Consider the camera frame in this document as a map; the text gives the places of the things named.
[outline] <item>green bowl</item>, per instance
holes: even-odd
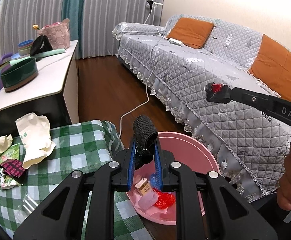
[[[4,71],[1,74],[1,80],[4,90],[11,92],[27,84],[37,75],[35,58],[27,58]]]

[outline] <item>red object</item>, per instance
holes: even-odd
[[[160,209],[166,209],[175,203],[175,196],[169,193],[163,193],[157,189],[153,189],[159,196],[158,201],[154,204],[155,207]]]
[[[212,85],[212,91],[214,93],[221,91],[221,88],[224,86],[224,84],[213,84]]]

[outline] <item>mint green tube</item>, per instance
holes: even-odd
[[[54,49],[54,50],[50,50],[50,51],[46,51],[46,52],[42,52],[39,54],[34,55],[34,58],[40,58],[40,57],[49,57],[49,56],[53,56],[53,55],[57,55],[57,54],[61,54],[64,53],[65,49]],[[13,66],[16,63],[19,63],[27,58],[31,58],[30,56],[28,57],[23,57],[23,58],[19,58],[19,59],[15,59],[15,60],[10,60],[10,65]]]

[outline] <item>red plastic bag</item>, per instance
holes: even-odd
[[[160,209],[166,209],[175,203],[175,196],[169,193],[162,193],[157,189],[153,189],[159,196],[158,201],[154,204],[155,207]]]

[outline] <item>black foam pad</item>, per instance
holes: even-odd
[[[30,50],[30,56],[32,57],[36,54],[50,51],[50,50],[53,50],[53,48],[49,42],[49,39],[45,35],[40,35],[34,40],[32,44],[32,47]]]
[[[140,115],[135,119],[133,131],[138,145],[143,149],[150,148],[159,134],[151,119],[146,115]]]

